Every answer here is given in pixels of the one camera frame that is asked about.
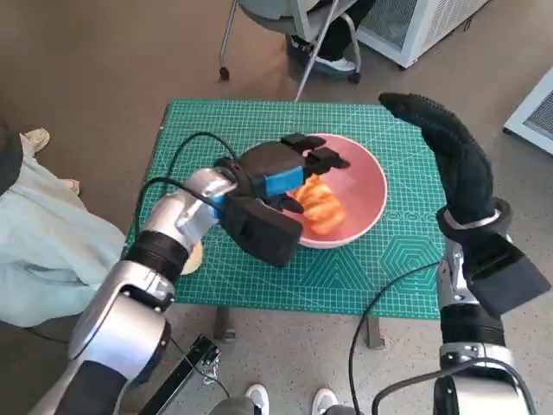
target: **black glove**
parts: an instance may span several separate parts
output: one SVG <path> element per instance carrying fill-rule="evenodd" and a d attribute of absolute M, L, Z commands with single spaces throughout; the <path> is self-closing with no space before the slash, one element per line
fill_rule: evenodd
<path fill-rule="evenodd" d="M 493 216 L 492 168 L 455 114 L 415 94 L 382 93 L 378 100 L 394 117 L 421 128 L 424 141 L 434 151 L 453 218 L 467 224 Z"/>

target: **light blue clothing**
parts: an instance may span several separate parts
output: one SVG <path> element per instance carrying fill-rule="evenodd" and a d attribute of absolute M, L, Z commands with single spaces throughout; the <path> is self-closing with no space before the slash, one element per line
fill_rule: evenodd
<path fill-rule="evenodd" d="M 0 320 L 29 327 L 83 311 L 118 261 L 124 236 L 90 214 L 22 143 L 19 178 L 0 195 Z"/>

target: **pink bowl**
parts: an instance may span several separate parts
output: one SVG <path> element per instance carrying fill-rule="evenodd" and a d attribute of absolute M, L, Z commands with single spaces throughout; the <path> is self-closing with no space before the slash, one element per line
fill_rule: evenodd
<path fill-rule="evenodd" d="M 361 144 L 334 134 L 314 135 L 327 140 L 326 146 L 351 164 L 347 169 L 331 169 L 322 176 L 346 210 L 346 220 L 335 231 L 318 235 L 311 231 L 303 215 L 285 212 L 303 224 L 300 239 L 303 246 L 335 248 L 356 240 L 380 219 L 388 197 L 386 176 L 377 159 Z"/>

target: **chair leg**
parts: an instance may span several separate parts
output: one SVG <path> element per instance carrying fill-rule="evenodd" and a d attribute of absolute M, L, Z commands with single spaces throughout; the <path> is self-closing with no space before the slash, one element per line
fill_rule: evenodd
<path fill-rule="evenodd" d="M 359 50 L 359 41 L 357 40 L 357 30 L 352 18 L 344 13 L 340 16 L 347 23 L 349 28 L 349 34 L 352 37 L 353 52 L 355 53 L 355 73 L 349 76 L 349 80 L 355 84 L 359 84 L 361 81 L 361 52 Z"/>
<path fill-rule="evenodd" d="M 226 44 L 228 43 L 229 35 L 231 34 L 232 22 L 234 22 L 234 14 L 236 13 L 236 7 L 238 6 L 238 0 L 232 0 L 231 13 L 228 16 L 228 21 L 226 22 L 225 37 L 223 37 L 223 43 L 221 44 L 221 51 L 219 52 L 219 73 L 222 80 L 229 79 L 228 69 L 225 66 L 225 51 Z"/>
<path fill-rule="evenodd" d="M 313 52 L 311 52 L 311 57 L 309 58 L 308 65 L 305 67 L 305 71 L 303 71 L 302 81 L 300 82 L 300 86 L 297 89 L 297 95 L 296 99 L 294 99 L 294 102 L 299 101 L 300 96 L 302 95 L 303 88 L 305 87 L 305 84 L 308 80 L 308 76 L 311 73 L 311 69 L 313 69 L 313 65 L 315 64 L 315 58 L 319 54 L 319 50 L 321 50 L 322 41 L 324 41 L 325 36 L 327 35 L 328 26 L 330 26 L 330 23 L 332 22 L 332 18 L 334 16 L 334 12 L 336 11 L 336 7 L 338 7 L 338 2 L 339 0 L 332 1 L 332 6 L 330 6 L 330 12 L 328 13 L 327 20 L 325 21 L 325 24 L 323 24 L 321 33 L 319 34 L 319 40 L 317 41 Z"/>

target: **white appliance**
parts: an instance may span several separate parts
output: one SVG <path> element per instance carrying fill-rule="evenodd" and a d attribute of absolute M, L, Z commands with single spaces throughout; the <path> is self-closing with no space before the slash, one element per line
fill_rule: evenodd
<path fill-rule="evenodd" d="M 489 0 L 377 0 L 360 42 L 409 67 Z"/>
<path fill-rule="evenodd" d="M 553 68 L 507 120 L 505 132 L 514 132 L 553 154 Z"/>

